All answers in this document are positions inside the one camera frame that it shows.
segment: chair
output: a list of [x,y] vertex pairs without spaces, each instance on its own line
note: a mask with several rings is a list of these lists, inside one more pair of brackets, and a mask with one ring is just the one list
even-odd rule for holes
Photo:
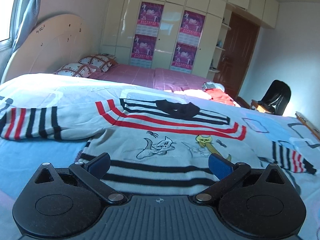
[[282,81],[274,80],[258,104],[275,115],[283,115],[290,98],[289,86]]

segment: metal screw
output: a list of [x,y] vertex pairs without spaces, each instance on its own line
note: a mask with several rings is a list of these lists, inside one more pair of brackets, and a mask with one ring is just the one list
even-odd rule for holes
[[202,193],[196,195],[196,199],[199,201],[209,201],[211,199],[211,196],[209,194]]
[[124,196],[122,194],[114,193],[108,196],[108,199],[111,201],[120,201],[123,200]]

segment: chair backrest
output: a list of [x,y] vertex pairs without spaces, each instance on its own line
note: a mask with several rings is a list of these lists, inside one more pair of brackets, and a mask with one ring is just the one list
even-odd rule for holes
[[290,87],[280,80],[274,80],[261,101],[268,106],[276,105],[275,114],[283,115],[290,98]]

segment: wooden headboard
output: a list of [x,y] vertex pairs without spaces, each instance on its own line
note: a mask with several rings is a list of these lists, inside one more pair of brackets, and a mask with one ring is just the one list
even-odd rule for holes
[[92,38],[84,20],[62,14],[45,20],[11,56],[1,84],[29,73],[53,73],[92,53]]

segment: purple bedspread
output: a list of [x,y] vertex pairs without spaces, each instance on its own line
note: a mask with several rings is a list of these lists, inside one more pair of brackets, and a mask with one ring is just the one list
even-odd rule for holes
[[119,64],[90,78],[153,88],[155,70]]
[[209,80],[191,74],[173,70],[119,64],[110,68],[105,73],[93,73],[90,78],[133,84],[158,90],[184,91],[188,89],[202,89],[204,82]]
[[192,74],[177,72],[164,68],[155,69],[155,82],[154,89],[159,90],[171,90],[174,91],[185,91],[188,89],[201,89],[204,82],[210,80],[195,76]]

